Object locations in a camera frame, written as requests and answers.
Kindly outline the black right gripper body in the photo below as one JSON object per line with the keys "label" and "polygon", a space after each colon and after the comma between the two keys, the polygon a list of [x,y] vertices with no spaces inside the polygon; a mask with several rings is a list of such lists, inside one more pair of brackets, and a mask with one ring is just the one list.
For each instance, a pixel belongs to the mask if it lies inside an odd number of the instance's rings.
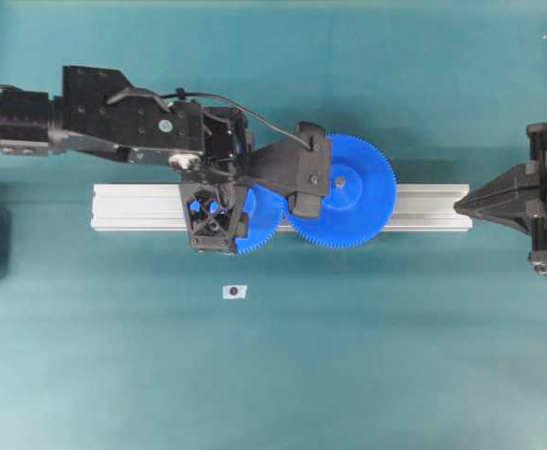
{"label": "black right gripper body", "polygon": [[236,241],[248,236],[247,125],[234,107],[205,107],[189,118],[194,154],[178,170],[179,191],[189,243],[197,252],[236,255]]}

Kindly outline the opposite gripper finger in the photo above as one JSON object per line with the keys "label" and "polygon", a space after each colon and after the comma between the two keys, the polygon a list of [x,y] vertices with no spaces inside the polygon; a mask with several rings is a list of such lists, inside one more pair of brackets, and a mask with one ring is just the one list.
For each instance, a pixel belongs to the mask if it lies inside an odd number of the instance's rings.
{"label": "opposite gripper finger", "polygon": [[528,161],[513,166],[497,176],[483,187],[471,190],[457,201],[457,204],[469,204],[498,197],[501,194],[517,192],[536,186],[536,162]]}
{"label": "opposite gripper finger", "polygon": [[460,215],[503,225],[524,234],[531,234],[532,218],[528,214],[524,202],[486,205],[485,207],[456,202],[454,209]]}

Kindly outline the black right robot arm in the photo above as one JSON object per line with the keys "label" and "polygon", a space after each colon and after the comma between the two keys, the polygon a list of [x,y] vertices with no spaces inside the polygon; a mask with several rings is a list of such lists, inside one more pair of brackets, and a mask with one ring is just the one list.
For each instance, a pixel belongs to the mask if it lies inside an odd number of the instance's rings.
{"label": "black right robot arm", "polygon": [[327,248],[363,245],[387,225],[398,185],[374,145],[301,122],[256,148],[249,110],[222,97],[204,106],[203,98],[183,90],[161,96],[117,70],[68,66],[56,97],[0,85],[0,151],[76,151],[170,168],[198,252],[251,252],[282,218]]}

